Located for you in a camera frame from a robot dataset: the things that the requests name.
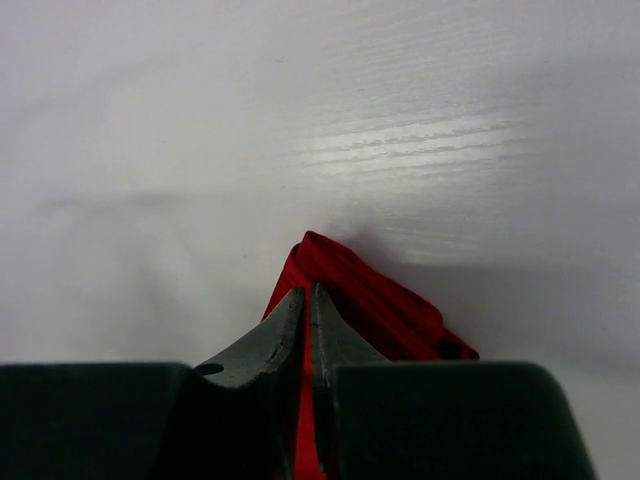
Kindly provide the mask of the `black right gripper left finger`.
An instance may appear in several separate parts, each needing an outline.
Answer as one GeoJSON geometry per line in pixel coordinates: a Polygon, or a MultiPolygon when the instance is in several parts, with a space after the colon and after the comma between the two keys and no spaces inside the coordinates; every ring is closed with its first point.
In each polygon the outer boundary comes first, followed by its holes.
{"type": "Polygon", "coordinates": [[[8,364],[5,479],[289,479],[305,293],[198,366],[8,364]]]}

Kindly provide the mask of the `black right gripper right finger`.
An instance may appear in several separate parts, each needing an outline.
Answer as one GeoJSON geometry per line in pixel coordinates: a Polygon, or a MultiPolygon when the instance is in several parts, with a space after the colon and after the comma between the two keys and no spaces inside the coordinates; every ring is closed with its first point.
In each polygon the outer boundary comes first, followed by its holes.
{"type": "Polygon", "coordinates": [[[315,441],[330,479],[592,479],[563,389],[524,362],[393,362],[310,297],[315,441]]]}

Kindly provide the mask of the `red cloth napkin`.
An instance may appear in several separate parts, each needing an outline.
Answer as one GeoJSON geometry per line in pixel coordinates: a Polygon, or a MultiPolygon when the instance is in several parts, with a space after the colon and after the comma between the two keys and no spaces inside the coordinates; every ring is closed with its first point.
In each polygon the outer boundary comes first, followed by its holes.
{"type": "Polygon", "coordinates": [[[293,289],[304,293],[293,477],[459,477],[453,422],[436,414],[461,372],[439,365],[477,352],[431,303],[321,234],[292,248],[269,307],[293,289]]]}

